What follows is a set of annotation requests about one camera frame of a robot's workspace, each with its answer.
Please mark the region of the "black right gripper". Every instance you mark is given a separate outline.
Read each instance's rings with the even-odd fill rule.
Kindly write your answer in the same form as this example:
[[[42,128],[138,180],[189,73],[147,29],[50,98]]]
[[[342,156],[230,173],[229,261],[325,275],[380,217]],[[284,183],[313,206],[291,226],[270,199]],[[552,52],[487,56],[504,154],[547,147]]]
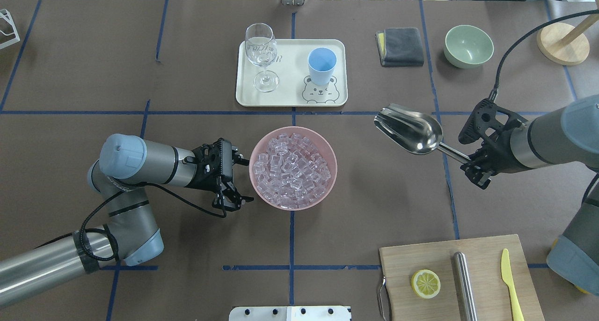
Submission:
[[[528,170],[516,159],[511,148],[513,130],[527,122],[520,114],[502,108],[487,98],[473,108],[458,135],[458,140],[463,145],[482,139],[481,148],[469,155],[469,163],[460,166],[473,185],[485,190],[491,182],[493,172]]]

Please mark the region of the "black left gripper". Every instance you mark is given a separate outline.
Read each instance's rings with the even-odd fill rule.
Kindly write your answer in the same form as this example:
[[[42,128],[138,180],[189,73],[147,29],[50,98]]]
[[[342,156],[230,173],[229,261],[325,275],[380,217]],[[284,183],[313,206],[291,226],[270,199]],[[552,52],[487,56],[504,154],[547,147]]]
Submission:
[[[242,195],[234,185],[233,165],[249,166],[250,161],[229,140],[203,144],[192,150],[192,155],[186,156],[183,163],[191,165],[193,170],[186,188],[213,192],[212,208],[235,212],[255,200]]]

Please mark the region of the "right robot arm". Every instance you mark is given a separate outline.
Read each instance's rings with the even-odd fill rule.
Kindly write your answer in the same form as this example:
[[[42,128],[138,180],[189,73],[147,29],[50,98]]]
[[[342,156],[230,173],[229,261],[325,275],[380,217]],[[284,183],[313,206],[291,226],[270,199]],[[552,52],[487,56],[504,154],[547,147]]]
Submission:
[[[461,166],[481,189],[500,173],[514,174],[546,166],[580,162],[599,168],[598,97],[593,95],[528,121],[520,114],[482,99],[471,112],[459,142],[482,140]],[[558,236],[546,263],[559,276],[591,295],[599,293],[598,178],[588,185],[581,206]]]

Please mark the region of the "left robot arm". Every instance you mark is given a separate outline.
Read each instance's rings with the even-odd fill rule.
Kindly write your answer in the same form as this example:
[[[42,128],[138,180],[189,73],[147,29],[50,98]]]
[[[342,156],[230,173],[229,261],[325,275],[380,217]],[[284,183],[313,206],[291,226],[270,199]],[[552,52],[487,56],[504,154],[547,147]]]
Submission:
[[[168,194],[168,185],[215,195],[210,216],[224,218],[253,197],[234,185],[234,165],[249,165],[237,146],[218,139],[194,150],[139,136],[114,134],[88,170],[89,186],[103,202],[76,231],[1,262],[1,306],[5,308],[105,266],[136,266],[163,252],[161,230],[146,187]]]

